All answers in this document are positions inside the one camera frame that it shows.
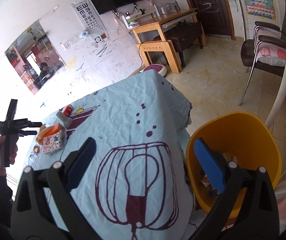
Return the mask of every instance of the door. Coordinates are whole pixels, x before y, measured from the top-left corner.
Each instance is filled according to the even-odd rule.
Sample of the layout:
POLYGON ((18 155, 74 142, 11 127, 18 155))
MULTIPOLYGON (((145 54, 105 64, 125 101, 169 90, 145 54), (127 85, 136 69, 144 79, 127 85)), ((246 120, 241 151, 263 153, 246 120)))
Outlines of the door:
POLYGON ((191 6, 199 8, 197 19, 205 33, 231 36, 229 12, 225 0, 190 0, 191 6))

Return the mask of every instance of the trash can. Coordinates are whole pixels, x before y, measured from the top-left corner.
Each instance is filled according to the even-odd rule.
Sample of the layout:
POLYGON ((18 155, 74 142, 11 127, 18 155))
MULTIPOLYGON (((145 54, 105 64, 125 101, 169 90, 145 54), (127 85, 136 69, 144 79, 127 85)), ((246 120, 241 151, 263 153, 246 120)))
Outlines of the trash can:
MULTIPOLYGON (((201 182, 201 165, 194 154, 194 142, 203 138, 213 151, 225 154, 227 160, 234 156, 244 169, 266 167, 273 188, 279 182, 282 161, 279 149, 267 127, 256 116, 245 112, 233 112, 201 126, 191 136, 186 151, 186 165, 192 188, 200 206, 208 213, 215 199, 208 195, 201 182)), ((245 188, 238 195, 229 218, 237 217, 245 195, 245 188)))

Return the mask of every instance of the marble floor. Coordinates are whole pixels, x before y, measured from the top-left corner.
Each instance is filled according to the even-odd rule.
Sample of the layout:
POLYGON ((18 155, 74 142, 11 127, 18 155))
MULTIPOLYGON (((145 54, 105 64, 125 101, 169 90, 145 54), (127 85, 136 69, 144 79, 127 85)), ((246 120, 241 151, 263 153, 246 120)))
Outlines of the marble floor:
MULTIPOLYGON (((240 58, 242 42, 207 37, 208 46, 202 50, 191 46, 184 51, 186 67, 180 74, 167 74, 192 103, 192 124, 189 134, 204 123, 232 111, 246 111, 265 122, 279 90, 281 78, 255 69, 250 86, 238 106, 249 73, 240 58)), ((282 156, 282 172, 286 169, 286 100, 270 131, 282 156)))

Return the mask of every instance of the brown leather bench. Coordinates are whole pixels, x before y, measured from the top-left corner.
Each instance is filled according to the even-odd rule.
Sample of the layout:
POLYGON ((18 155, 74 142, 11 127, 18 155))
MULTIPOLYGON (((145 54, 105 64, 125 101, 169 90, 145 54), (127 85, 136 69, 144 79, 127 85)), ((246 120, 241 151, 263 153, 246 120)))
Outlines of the brown leather bench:
MULTIPOLYGON (((201 23, 179 23, 175 27, 164 32, 167 40, 171 40, 176 52, 179 53, 181 65, 185 67, 183 51, 188 48, 196 39, 199 39, 200 48, 202 46, 202 27, 201 23)), ((160 36, 156 36, 153 41, 160 41, 160 36)))

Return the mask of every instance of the wooden desk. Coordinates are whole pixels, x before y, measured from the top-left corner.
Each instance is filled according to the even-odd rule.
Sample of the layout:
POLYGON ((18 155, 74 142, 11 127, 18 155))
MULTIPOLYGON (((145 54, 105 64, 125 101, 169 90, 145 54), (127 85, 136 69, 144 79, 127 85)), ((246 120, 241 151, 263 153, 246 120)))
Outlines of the wooden desk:
MULTIPOLYGON (((193 13, 195 12, 195 10, 197 10, 197 8, 169 13, 169 14, 158 16, 158 17, 152 17, 151 19, 147 21, 139 22, 140 24, 139 26, 133 29, 130 29, 131 31, 133 31, 134 36, 138 42, 136 46, 139 49, 139 54, 146 67, 152 64, 151 58, 148 53, 151 51, 162 51, 165 53, 166 59, 170 65, 172 72, 180 73, 181 66, 179 64, 178 57, 176 56, 176 52, 173 47, 172 41, 166 40, 162 25, 172 20, 175 20, 177 18, 180 18, 182 16, 185 16, 187 14, 193 13), (142 42, 138 34, 149 32, 149 31, 154 31, 154 30, 158 31, 161 40, 142 42)), ((192 17, 193 17, 194 22, 197 22, 196 15, 192 17)), ((202 27, 202 33, 203 33, 202 34, 202 45, 206 46, 207 44, 206 44, 206 38, 205 38, 203 27, 202 27)))

